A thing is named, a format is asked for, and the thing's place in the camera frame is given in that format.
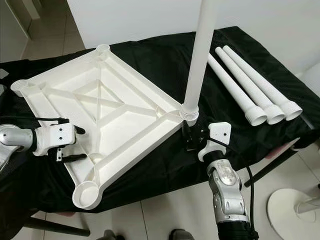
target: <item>tiled floor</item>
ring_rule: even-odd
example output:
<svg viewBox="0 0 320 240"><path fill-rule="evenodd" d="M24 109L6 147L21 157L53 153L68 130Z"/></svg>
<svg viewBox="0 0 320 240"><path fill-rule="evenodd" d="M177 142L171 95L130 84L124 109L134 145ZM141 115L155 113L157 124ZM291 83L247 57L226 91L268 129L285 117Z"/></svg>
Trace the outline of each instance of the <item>tiled floor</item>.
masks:
<svg viewBox="0 0 320 240"><path fill-rule="evenodd" d="M85 49L66 0L44 0L41 18L31 22L28 33L31 40L22 59L52 58Z"/></svg>
<svg viewBox="0 0 320 240"><path fill-rule="evenodd" d="M35 60L61 56L83 50L77 26L65 0L45 0L41 20L33 21L29 33L32 37L23 58ZM256 173L268 160L251 167ZM239 172L242 181L247 172ZM255 184L255 227L262 240L280 240L269 224L266 214L268 197L277 189L294 188L310 196L320 196L320 154L315 144L301 150L285 163ZM249 210L250 189L243 188ZM14 240L95 240L104 230L113 229L127 240L166 240L174 228L190 231L196 240L218 239L212 206L212 192L207 182L174 192L145 199L99 214L76 213L72 217L55 213L39 213L51 222L79 228L89 228L90 237L79 237L50 231L23 228Z"/></svg>

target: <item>white plastic tube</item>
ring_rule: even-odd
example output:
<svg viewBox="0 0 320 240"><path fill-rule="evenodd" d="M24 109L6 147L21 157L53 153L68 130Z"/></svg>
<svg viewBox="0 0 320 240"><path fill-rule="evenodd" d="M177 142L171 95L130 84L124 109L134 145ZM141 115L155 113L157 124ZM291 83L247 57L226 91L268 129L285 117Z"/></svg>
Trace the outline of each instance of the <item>white plastic tube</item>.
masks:
<svg viewBox="0 0 320 240"><path fill-rule="evenodd" d="M213 69L215 74L219 77L225 88L232 95L234 100L238 103L245 118L252 126L262 124L267 120L266 113L261 107L254 104L254 102L247 96L247 94L235 83L235 81L228 75L222 66L214 59L214 57L208 55L208 64Z"/></svg>
<svg viewBox="0 0 320 240"><path fill-rule="evenodd" d="M10 88L18 97L22 98L23 95L21 93L21 90L28 86L29 86L28 81L21 79L12 83Z"/></svg>
<svg viewBox="0 0 320 240"><path fill-rule="evenodd" d="M180 115L189 126L196 124L199 116L198 101L205 75L208 54L214 34L217 7L220 0L202 0L196 30L188 83Z"/></svg>
<svg viewBox="0 0 320 240"><path fill-rule="evenodd" d="M320 209L320 197L311 199L309 201L300 202L294 206L294 210L297 214L303 214L317 209Z"/></svg>
<svg viewBox="0 0 320 240"><path fill-rule="evenodd" d="M267 123L272 125L285 118L284 112L252 82L252 80L241 70L240 67L222 50L221 47L215 49L216 54L221 58L230 72L235 76L250 98L263 109L267 116Z"/></svg>
<svg viewBox="0 0 320 240"><path fill-rule="evenodd" d="M245 62L229 46L224 46L223 50L245 72L245 74L251 78L251 80L265 93L265 95L267 95L273 103L282 109L287 121L295 119L302 113L302 109L298 104L286 98L278 89L276 89L270 82L261 76L260 73Z"/></svg>

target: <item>round stand base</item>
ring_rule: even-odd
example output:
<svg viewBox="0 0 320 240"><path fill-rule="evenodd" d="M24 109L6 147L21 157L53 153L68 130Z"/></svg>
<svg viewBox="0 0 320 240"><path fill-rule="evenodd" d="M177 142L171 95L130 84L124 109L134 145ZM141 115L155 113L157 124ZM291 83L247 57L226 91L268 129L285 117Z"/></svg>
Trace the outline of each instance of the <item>round stand base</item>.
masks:
<svg viewBox="0 0 320 240"><path fill-rule="evenodd" d="M312 210L296 213L296 204L311 198L295 189L280 189L275 191L267 203L267 215L271 226L284 240L318 239L320 216Z"/></svg>

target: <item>circular socket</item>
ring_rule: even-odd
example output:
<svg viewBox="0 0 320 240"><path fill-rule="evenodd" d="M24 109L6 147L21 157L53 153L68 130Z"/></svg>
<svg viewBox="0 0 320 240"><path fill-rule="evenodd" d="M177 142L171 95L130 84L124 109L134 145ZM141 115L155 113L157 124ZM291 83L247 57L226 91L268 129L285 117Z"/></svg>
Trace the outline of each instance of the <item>circular socket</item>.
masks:
<svg viewBox="0 0 320 240"><path fill-rule="evenodd" d="M294 101L287 101L280 105L280 108L285 114L285 120L290 121L295 119L302 113L302 108L298 106Z"/></svg>
<svg viewBox="0 0 320 240"><path fill-rule="evenodd" d="M21 90L28 87L28 81L21 79L11 84L10 89L20 98L23 97Z"/></svg>
<svg viewBox="0 0 320 240"><path fill-rule="evenodd" d="M285 118L285 113L277 105L270 105L263 109L267 116L267 123L270 125L277 124Z"/></svg>
<svg viewBox="0 0 320 240"><path fill-rule="evenodd" d="M197 119L199 117L199 107L196 107L195 112L185 111L184 104L182 104L180 111L179 111L180 117L182 117L190 127L196 124Z"/></svg>
<svg viewBox="0 0 320 240"><path fill-rule="evenodd" d="M73 204L81 209L91 210L98 206L101 197L99 187L94 181L84 181L73 191Z"/></svg>
<svg viewBox="0 0 320 240"><path fill-rule="evenodd" d="M96 51L99 55L110 51L110 46L108 44L100 44L96 47Z"/></svg>
<svg viewBox="0 0 320 240"><path fill-rule="evenodd" d="M261 107L254 106L245 112L245 118L252 126L258 126L267 120L267 115Z"/></svg>

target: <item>black fabric cover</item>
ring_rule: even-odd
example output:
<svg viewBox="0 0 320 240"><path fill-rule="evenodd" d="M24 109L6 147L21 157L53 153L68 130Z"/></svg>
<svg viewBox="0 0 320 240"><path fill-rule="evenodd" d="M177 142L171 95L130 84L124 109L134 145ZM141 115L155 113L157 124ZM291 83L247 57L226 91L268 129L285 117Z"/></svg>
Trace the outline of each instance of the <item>black fabric cover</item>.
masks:
<svg viewBox="0 0 320 240"><path fill-rule="evenodd" d="M194 32L165 35L114 44L111 51L183 103L194 38ZM208 122L229 122L232 125L231 146L251 164L297 137L301 137L297 144L300 148L314 142L320 135L320 99L259 42L238 27L214 32L210 52L222 66L214 49L224 45L233 48L284 95L297 102L303 108L303 114L292 121L283 120L275 125L264 123L252 127L208 67L198 104L200 117ZM16 80L31 78L89 51L91 49L42 60L3 63L1 68L9 72L9 75L1 80L1 84L10 88L11 83ZM0 114L33 116L25 100L9 90L1 101ZM26 120L9 122L21 128L38 126L36 122ZM244 163L235 154L227 154L235 170L244 167ZM0 231L3 234L10 233L14 227L17 229L17 224L22 221L16 224L13 220L21 219L19 215L24 211L39 209L45 212L85 212L73 205L72 193L75 185L63 164L25 153L15 154L11 161L16 159L19 164L23 164L0 180ZM101 203L90 212L98 213L206 180L205 166L198 161L197 152L186 152L179 130L108 187Z"/></svg>

